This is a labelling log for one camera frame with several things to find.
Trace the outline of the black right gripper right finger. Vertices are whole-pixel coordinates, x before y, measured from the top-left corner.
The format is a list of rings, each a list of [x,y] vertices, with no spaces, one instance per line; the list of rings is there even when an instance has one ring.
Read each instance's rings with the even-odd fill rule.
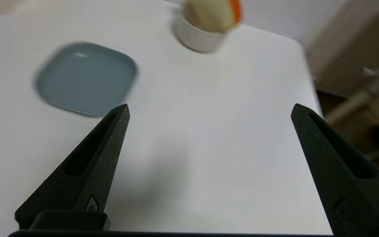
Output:
[[[291,119],[333,235],[379,237],[379,169],[310,108]]]

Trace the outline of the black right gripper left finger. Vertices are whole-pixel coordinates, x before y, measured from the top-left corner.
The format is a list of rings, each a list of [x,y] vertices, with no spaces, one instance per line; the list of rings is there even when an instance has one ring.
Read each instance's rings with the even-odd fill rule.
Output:
[[[103,212],[129,120],[127,104],[112,109],[17,209],[19,228],[45,211]]]

